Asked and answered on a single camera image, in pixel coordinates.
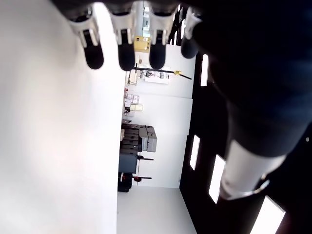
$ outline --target white wall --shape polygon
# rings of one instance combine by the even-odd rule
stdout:
[[[138,175],[152,179],[145,179],[138,185],[178,188],[193,100],[142,94],[140,103],[143,104],[143,111],[135,112],[132,123],[152,125],[157,135],[157,148],[154,153],[141,153],[154,161],[140,161]]]
[[[105,64],[92,71],[50,1],[0,2],[1,234],[116,233],[124,72],[97,15]]]
[[[152,177],[138,183],[139,186],[178,188],[183,166],[186,137],[189,134],[195,58],[182,56],[180,46],[166,46],[165,66],[180,70],[192,80],[171,76],[169,84],[158,84],[138,80],[129,85],[129,93],[140,96],[142,112],[130,117],[134,124],[152,125],[157,135],[155,153],[142,152],[154,161],[140,161],[139,176]],[[143,63],[149,63],[147,53],[137,53]]]
[[[149,54],[136,52],[143,63],[149,64]],[[155,94],[179,98],[192,98],[195,58],[187,59],[181,54],[181,47],[174,45],[166,45],[166,67],[170,67],[172,71],[181,71],[183,75],[190,77],[192,80],[182,76],[170,75],[169,84],[149,83],[139,79],[137,85],[129,85],[130,91],[142,94]]]
[[[142,36],[143,34],[143,14],[144,1],[136,2],[136,32],[135,36]]]
[[[117,234],[196,234],[179,189],[134,186],[118,193]]]

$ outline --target black ceiling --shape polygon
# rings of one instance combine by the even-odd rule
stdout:
[[[197,55],[193,87],[190,134],[187,138],[180,190],[198,234],[250,233],[264,196],[268,195],[286,211],[277,234],[309,233],[310,169],[312,127],[280,168],[268,177],[270,185],[260,194],[215,204],[208,195],[215,155],[225,156],[227,110],[215,84],[200,86],[202,55]],[[200,137],[195,171],[190,167],[194,135]]]

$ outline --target room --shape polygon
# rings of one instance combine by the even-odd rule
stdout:
[[[269,184],[223,200],[229,116],[212,59],[182,56],[188,5],[177,4],[164,66],[152,70],[151,9],[136,3],[130,72],[104,4],[94,4],[104,64],[91,69],[52,2],[0,3],[0,233],[303,233],[311,126]]]

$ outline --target ceiling light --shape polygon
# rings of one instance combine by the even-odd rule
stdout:
[[[176,32],[175,32],[175,41],[174,41],[174,45],[176,45]]]
[[[219,155],[215,156],[214,161],[214,171],[213,176],[211,178],[210,187],[209,187],[209,195],[215,204],[218,202],[219,193],[220,193],[220,182],[222,173],[225,166],[225,160],[221,158]]]
[[[181,23],[181,39],[183,38],[184,36],[184,28],[185,28],[185,19],[182,21]]]
[[[200,138],[198,136],[194,136],[193,140],[193,146],[192,146],[192,153],[191,153],[191,160],[190,160],[190,166],[195,171],[196,162],[197,162],[197,155],[198,155],[198,149],[199,149],[199,142]]]
[[[207,83],[208,83],[208,64],[209,64],[209,57],[208,57],[208,55],[204,55],[203,56],[203,62],[201,65],[200,86],[207,86]]]
[[[258,218],[250,234],[275,234],[285,211],[271,198],[265,196]]]

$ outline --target machine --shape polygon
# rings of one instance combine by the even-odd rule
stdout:
[[[53,0],[80,38],[88,65],[104,63],[93,0]],[[102,0],[120,67],[135,66],[135,2]],[[182,55],[209,55],[209,72],[227,98],[227,163],[220,196],[231,200],[268,185],[312,119],[312,2],[150,1],[150,65],[160,69],[179,4],[188,7]]]

